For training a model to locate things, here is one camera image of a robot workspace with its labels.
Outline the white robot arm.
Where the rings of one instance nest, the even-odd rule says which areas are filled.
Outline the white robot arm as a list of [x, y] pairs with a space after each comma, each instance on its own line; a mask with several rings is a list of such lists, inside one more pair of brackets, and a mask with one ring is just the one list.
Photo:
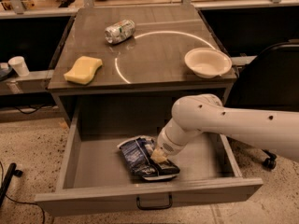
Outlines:
[[218, 133], [242, 143], [299, 161], [299, 113], [227, 108], [212, 94], [175, 101], [172, 118], [162, 128], [151, 158], [157, 162], [178, 154], [201, 133]]

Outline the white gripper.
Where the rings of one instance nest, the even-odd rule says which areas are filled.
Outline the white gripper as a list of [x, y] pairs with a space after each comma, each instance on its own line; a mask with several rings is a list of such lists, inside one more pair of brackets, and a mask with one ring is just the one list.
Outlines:
[[178, 125], [174, 119], [170, 119], [162, 128], [157, 137], [156, 147], [150, 158], [155, 163], [167, 161], [166, 156], [174, 156], [186, 147], [186, 145], [201, 132], [197, 129], [186, 130]]

